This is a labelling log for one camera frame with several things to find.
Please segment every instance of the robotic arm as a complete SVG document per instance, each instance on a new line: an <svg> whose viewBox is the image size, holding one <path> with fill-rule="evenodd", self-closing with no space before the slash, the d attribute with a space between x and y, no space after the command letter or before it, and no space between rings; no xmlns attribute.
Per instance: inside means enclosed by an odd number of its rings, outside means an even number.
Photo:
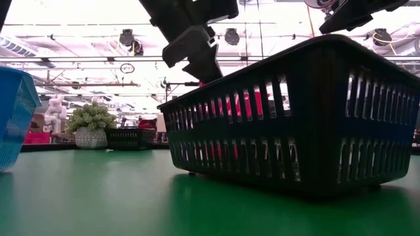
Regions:
<svg viewBox="0 0 420 236"><path fill-rule="evenodd" d="M201 82L222 77L216 61L218 45L208 24L237 17L237 0L139 0L168 41L162 58L171 68L184 58L189 65L183 71Z"/></svg>
<svg viewBox="0 0 420 236"><path fill-rule="evenodd" d="M12 0L0 1L0 30ZM162 57L171 68L187 58L182 69L202 83L222 77L216 61L218 46L215 32L208 25L238 15L237 0L139 0L168 41ZM408 0L303 0L309 7L322 9L325 22L322 33L353 30L372 20L371 14L380 10L393 11Z"/></svg>

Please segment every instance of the small black basket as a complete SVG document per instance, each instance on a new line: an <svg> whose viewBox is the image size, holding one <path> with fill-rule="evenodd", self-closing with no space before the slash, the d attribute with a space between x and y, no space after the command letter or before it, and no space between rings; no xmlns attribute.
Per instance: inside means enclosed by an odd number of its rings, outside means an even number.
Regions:
<svg viewBox="0 0 420 236"><path fill-rule="evenodd" d="M108 128L105 130L108 149L138 151L153 146L156 130L141 128Z"/></svg>

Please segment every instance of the blue plastic basket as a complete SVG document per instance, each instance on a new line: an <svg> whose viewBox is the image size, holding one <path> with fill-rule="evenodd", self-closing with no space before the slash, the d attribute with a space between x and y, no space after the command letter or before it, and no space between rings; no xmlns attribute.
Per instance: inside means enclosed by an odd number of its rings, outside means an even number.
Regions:
<svg viewBox="0 0 420 236"><path fill-rule="evenodd" d="M0 67L0 172L18 158L36 107L41 106L30 74Z"/></svg>

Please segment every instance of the basket rim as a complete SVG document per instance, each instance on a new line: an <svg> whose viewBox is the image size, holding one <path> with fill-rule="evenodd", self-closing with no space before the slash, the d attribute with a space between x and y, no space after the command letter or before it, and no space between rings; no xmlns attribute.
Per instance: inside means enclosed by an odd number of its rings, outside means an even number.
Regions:
<svg viewBox="0 0 420 236"><path fill-rule="evenodd" d="M25 83L26 88L31 95L32 100L35 102L37 108L42 106L41 100L39 99L37 89L35 88L35 83L33 82L33 77L31 74L21 71L19 69L8 68L0 66L0 74L2 73L13 73L16 77L20 77L22 82Z"/></svg>
<svg viewBox="0 0 420 236"><path fill-rule="evenodd" d="M366 60L376 60L377 64L382 64L383 66L388 67L388 69L392 70L393 73L396 73L400 76L409 77L412 81L406 81L407 83L410 83L411 86L415 87L416 89L420 90L420 78L415 76L414 74L400 68L396 64L392 63L391 61L387 60L386 58L379 56L378 54L370 51L369 49L363 47L361 44L353 41L351 38L345 36L345 35L339 35L339 34L330 34L330 35L321 35L317 37L313 37L311 39L308 39L306 41L303 41L297 45L294 45L288 49L285 49L273 56L270 56L268 58L265 58L261 61L258 61L254 64L251 64L250 66L247 66L246 68L240 69L238 71L235 71L234 73L231 73L229 75L226 75L220 79L217 79L215 81L212 81L208 84L206 84L204 87L194 89L182 96L179 96L171 101L168 101L164 104L160 104L157 108L162 109L166 106L170 106L171 104L174 104L178 102L179 100L183 100L185 97L193 95L195 93L199 93L202 90L210 89L211 87L215 87L220 83L223 83L226 80L229 80L231 78L237 77L240 74L247 73L248 71L252 71L255 68L258 68L260 65L268 63L272 60L276 60L279 57L287 56L291 53L294 53L296 51L304 50L308 47L313 46L320 46L324 44L334 45L333 47L342 46L343 43L347 46L351 46L352 50L351 52L353 54L360 54L363 53Z"/></svg>

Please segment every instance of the white figurine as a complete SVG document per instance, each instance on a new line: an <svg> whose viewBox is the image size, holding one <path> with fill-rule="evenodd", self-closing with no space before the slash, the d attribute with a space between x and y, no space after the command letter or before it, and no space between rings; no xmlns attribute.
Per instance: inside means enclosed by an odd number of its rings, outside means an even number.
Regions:
<svg viewBox="0 0 420 236"><path fill-rule="evenodd" d="M66 120L67 109L62 106L64 96L57 94L48 101L48 110L45 112L43 132L61 133L61 121Z"/></svg>

